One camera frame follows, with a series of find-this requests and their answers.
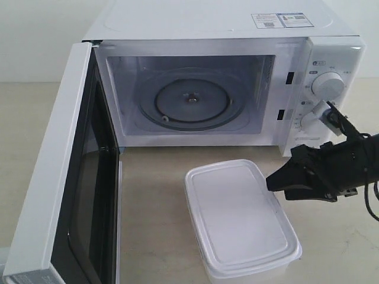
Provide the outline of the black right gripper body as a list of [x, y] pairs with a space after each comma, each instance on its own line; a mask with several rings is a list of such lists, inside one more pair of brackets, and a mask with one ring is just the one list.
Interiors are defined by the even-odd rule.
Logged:
[[365, 182], [367, 151], [360, 143], [326, 143], [319, 149], [305, 145], [291, 149], [291, 159], [304, 166], [307, 184], [322, 183], [334, 198], [358, 194]]

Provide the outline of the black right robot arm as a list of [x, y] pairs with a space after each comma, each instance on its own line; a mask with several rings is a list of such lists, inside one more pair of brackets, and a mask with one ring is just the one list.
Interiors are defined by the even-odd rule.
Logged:
[[336, 202], [357, 188], [378, 181], [378, 135], [327, 142], [319, 149], [299, 145], [280, 169], [266, 178], [269, 191], [284, 191], [289, 201]]

